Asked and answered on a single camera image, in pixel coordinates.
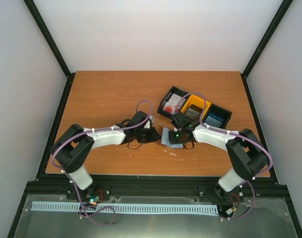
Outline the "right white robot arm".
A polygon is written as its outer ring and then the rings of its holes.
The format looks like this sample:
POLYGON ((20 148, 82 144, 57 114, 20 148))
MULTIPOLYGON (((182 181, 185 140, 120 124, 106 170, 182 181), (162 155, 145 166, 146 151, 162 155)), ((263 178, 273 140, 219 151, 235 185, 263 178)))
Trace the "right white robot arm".
POLYGON ((261 145, 250 129, 225 130, 210 126, 199 120, 191 122, 182 112, 170 118, 174 130, 169 131, 170 143, 205 143, 228 153, 232 167, 218 180, 218 188, 231 192, 239 185, 268 171, 273 166, 270 153, 261 145))

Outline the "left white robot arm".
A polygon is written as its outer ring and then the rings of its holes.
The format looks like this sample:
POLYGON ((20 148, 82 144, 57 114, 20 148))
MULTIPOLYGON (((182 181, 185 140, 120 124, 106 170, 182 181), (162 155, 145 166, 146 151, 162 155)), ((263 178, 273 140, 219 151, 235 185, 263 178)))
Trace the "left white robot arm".
POLYGON ((134 140, 139 144, 156 142, 161 136, 153 122, 153 116, 137 111, 131 119, 111 127, 88 129, 73 124, 51 147, 52 159, 77 185, 78 194, 83 199, 91 199, 95 186, 84 166, 89 152, 98 147, 129 144, 134 140))

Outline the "brown leather card holder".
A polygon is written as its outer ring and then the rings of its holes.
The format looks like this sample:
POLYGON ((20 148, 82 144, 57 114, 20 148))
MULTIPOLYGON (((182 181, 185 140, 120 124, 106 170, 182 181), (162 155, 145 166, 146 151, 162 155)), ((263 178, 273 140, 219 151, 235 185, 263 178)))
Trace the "brown leather card holder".
POLYGON ((168 148, 174 148, 174 149, 182 149, 182 144, 171 144, 169 141, 169 129, 167 127, 163 127, 162 130, 162 137, 161 137, 161 144, 165 145, 168 148))

